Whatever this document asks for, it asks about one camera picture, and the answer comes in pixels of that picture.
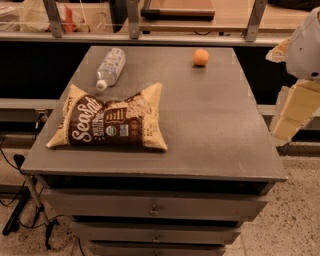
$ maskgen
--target brown chip bag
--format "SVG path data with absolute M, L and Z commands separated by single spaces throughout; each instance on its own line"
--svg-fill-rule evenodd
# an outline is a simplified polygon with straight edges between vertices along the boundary
M 167 150 L 159 128 L 161 89 L 156 83 L 124 101 L 104 103 L 71 85 L 64 119 L 47 147 L 135 144 Z

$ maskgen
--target water bottle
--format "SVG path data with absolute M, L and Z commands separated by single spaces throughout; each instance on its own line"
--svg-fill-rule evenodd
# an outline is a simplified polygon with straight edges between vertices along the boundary
M 125 63 L 126 55 L 124 51 L 119 48 L 112 48 L 97 70 L 97 89 L 104 91 L 108 86 L 115 85 Z

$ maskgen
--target black cable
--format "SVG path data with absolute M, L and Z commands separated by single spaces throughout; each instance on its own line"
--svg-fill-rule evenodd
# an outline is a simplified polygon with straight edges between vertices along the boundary
M 52 220 L 54 220 L 54 219 L 57 219 L 57 218 L 60 218 L 60 217 L 64 217 L 64 216 L 65 216 L 65 215 L 57 215 L 57 216 L 54 216 L 54 217 L 52 217 L 51 219 L 49 219 L 49 222 L 52 221 Z M 41 224 L 39 224 L 38 226 L 30 227 L 30 226 L 27 226 L 27 225 L 23 224 L 23 223 L 20 221 L 20 219 L 18 219 L 18 222 L 19 222 L 19 224 L 20 224 L 22 227 L 27 228 L 27 229 L 32 229 L 32 230 L 33 230 L 33 229 L 40 228 L 40 227 L 42 227 L 42 226 L 45 225 L 45 223 L 41 223 Z
M 0 148 L 0 152 L 3 156 L 3 158 L 6 160 L 6 162 L 14 169 L 18 170 L 20 172 L 20 169 L 16 166 L 14 166 L 12 163 L 9 162 L 8 158 L 6 157 L 6 155 L 3 153 L 2 149 Z
M 18 192 L 18 193 L 15 195 L 15 197 L 10 201 L 10 203 L 5 204 L 4 202 L 2 202 L 2 201 L 0 200 L 0 204 L 3 205 L 3 206 L 5 206 L 5 207 L 10 206 L 10 205 L 18 198 L 18 196 L 21 194 L 21 192 L 22 192 L 22 190 L 23 190 L 23 188 L 24 188 L 25 183 L 26 183 L 25 181 L 22 183 L 19 192 Z
M 79 244 L 79 249 L 80 249 L 80 252 L 82 254 L 82 256 L 86 256 L 82 250 L 82 246 L 81 246 L 81 241 L 80 241 L 80 238 L 78 237 L 78 244 Z

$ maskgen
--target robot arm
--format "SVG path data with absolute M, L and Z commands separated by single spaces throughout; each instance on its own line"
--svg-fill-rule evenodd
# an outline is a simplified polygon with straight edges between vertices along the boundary
M 310 12 L 289 40 L 271 50 L 267 55 L 270 58 L 286 61 L 287 72 L 299 79 L 291 88 L 280 91 L 269 127 L 273 144 L 282 146 L 320 107 L 320 8 Z
M 320 7 L 313 9 L 293 32 L 286 66 L 287 72 L 299 79 L 320 82 Z

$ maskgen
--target terrazzo floor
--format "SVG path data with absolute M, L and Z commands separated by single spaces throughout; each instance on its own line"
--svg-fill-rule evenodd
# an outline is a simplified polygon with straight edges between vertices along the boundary
M 18 148 L 4 145 L 3 151 L 13 162 L 15 153 L 27 154 L 27 145 Z M 320 255 L 320 147 L 292 143 L 281 156 L 288 181 L 276 184 L 267 195 L 269 203 L 253 222 L 241 227 L 236 241 L 227 246 L 225 256 L 319 256 Z M 23 177 L 8 166 L 0 156 L 0 184 L 21 184 Z M 10 217 L 16 202 L 0 205 L 0 230 Z M 55 211 L 44 201 L 49 218 Z M 30 226 L 35 204 L 29 200 L 20 221 Z M 17 232 L 0 235 L 0 256 L 91 256 L 85 241 L 80 241 L 69 229 L 70 219 L 58 217 L 49 244 L 45 246 L 45 226 L 35 229 L 20 226 Z M 41 218 L 36 226 L 42 223 Z

